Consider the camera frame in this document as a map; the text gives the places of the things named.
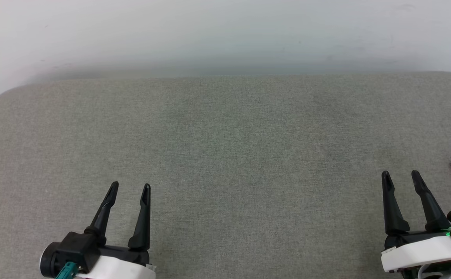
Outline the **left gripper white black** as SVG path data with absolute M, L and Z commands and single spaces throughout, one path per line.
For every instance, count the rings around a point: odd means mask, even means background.
M 110 185 L 91 224 L 84 229 L 85 234 L 96 237 L 98 245 L 106 244 L 106 229 L 111 208 L 115 204 L 119 182 Z M 78 273 L 82 279 L 155 279 L 155 266 L 150 263 L 150 200 L 151 187 L 146 183 L 140 198 L 140 213 L 128 247 L 103 246 L 98 261 L 87 274 Z

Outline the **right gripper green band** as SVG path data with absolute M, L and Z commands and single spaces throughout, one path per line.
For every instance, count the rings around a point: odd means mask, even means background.
M 390 173 L 382 172 L 385 233 L 381 263 L 385 272 L 451 272 L 451 227 L 417 170 L 411 172 L 426 218 L 425 231 L 410 231 L 396 197 Z

